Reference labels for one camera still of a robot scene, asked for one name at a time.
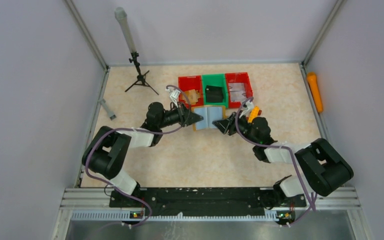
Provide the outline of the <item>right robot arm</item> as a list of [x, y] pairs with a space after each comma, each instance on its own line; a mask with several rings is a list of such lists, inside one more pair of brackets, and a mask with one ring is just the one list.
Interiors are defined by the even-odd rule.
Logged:
[[245, 116], [213, 121], [223, 134], [239, 134], [253, 143], [255, 157], [264, 163], [296, 165], [302, 174], [286, 176], [277, 181], [273, 190], [279, 199], [316, 193], [327, 197], [354, 177], [354, 171], [338, 151], [324, 138], [311, 143], [280, 143], [271, 137], [271, 128], [264, 117], [251, 122]]

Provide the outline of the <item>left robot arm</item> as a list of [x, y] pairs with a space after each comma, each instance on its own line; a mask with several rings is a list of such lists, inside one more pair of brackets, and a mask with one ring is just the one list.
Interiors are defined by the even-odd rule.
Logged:
[[203, 116], [182, 103], [172, 104], [166, 110], [162, 103], [152, 102], [139, 128], [102, 126], [98, 130], [82, 156], [85, 172], [103, 176], [106, 183], [130, 196], [139, 188], [139, 183], [123, 170], [128, 150], [155, 146], [164, 134], [163, 128], [175, 124], [187, 127], [201, 120]]

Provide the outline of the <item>gold card in red bin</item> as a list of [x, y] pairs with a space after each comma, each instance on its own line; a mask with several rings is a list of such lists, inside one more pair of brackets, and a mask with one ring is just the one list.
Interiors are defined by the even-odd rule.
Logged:
[[203, 95], [199, 90], [191, 89], [185, 91], [184, 93], [192, 105], [197, 105], [201, 100], [203, 100]]

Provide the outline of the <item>black card in green bin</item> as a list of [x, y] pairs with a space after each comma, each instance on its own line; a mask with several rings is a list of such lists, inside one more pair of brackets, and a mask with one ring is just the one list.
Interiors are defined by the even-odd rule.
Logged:
[[207, 103], [221, 103], [224, 100], [224, 91], [220, 86], [207, 85], [205, 88], [205, 100]]

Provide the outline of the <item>silver VIP cards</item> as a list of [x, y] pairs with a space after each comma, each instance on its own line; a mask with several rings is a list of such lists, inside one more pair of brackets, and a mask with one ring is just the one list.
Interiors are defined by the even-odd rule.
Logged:
[[231, 82], [228, 84], [231, 102], [243, 102], [247, 99], [245, 84], [241, 82]]

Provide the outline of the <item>red bin with cards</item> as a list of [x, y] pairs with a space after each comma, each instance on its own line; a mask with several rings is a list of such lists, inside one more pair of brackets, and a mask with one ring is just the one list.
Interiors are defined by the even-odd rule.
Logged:
[[241, 103], [252, 97], [253, 89], [247, 72], [225, 73], [228, 93], [228, 108], [239, 108]]

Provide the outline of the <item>yellow toy brick car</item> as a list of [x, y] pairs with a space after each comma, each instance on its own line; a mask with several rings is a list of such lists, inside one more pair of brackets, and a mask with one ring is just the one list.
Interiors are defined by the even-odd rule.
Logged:
[[247, 122], [248, 122], [248, 123], [252, 123], [253, 120], [254, 120], [255, 118], [259, 117], [261, 114], [262, 114], [262, 110], [261, 110], [258, 106], [255, 106], [255, 107], [251, 110], [251, 112], [250, 112], [250, 114], [249, 114], [249, 116], [248, 116], [248, 118], [247, 118]]

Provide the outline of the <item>red bin left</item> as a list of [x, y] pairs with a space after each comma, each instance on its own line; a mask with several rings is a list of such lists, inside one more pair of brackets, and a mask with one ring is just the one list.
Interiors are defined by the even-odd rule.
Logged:
[[202, 76], [201, 75], [192, 75], [192, 76], [179, 76], [178, 77], [178, 87], [183, 91], [188, 90], [199, 90], [202, 93], [203, 100], [201, 100], [198, 104], [192, 105], [188, 104], [187, 99], [180, 94], [178, 99], [180, 102], [185, 103], [187, 107], [199, 107], [204, 105], [204, 91], [202, 86]]

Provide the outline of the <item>green plastic bin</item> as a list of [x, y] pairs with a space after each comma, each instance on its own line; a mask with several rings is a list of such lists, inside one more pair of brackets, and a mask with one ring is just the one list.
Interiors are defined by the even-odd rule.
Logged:
[[229, 107], [229, 96], [225, 74], [204, 74], [201, 76], [204, 105]]

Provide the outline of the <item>orange flashlight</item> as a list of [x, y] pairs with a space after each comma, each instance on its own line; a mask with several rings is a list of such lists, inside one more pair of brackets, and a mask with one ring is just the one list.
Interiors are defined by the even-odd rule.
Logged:
[[318, 113], [322, 113], [324, 110], [322, 98], [318, 86], [318, 78], [314, 72], [309, 72], [306, 76], [307, 83], [309, 85], [312, 98], [315, 104], [316, 111]]

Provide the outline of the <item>black tripod with grey tube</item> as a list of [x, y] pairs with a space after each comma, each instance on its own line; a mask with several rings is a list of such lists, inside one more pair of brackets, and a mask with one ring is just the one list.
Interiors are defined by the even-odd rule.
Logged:
[[141, 71], [141, 64], [138, 61], [139, 53], [137, 51], [136, 45], [134, 43], [133, 35], [128, 23], [128, 15], [123, 7], [117, 7], [114, 10], [114, 17], [117, 20], [122, 34], [124, 36], [124, 39], [126, 41], [127, 47], [130, 52], [130, 58], [129, 62], [134, 64], [134, 67], [137, 72], [136, 81], [132, 83], [125, 92], [128, 92], [133, 86], [142, 86], [150, 88], [154, 93], [159, 95], [159, 93], [146, 81], [147, 74], [149, 73], [149, 70], [145, 73], [142, 73]]

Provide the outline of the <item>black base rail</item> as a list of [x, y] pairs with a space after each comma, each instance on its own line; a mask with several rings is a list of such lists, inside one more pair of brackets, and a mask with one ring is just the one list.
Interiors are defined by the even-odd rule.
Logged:
[[303, 194], [286, 197], [279, 187], [137, 187], [131, 197], [113, 190], [109, 200], [111, 208], [138, 208], [153, 217], [262, 216], [306, 206]]

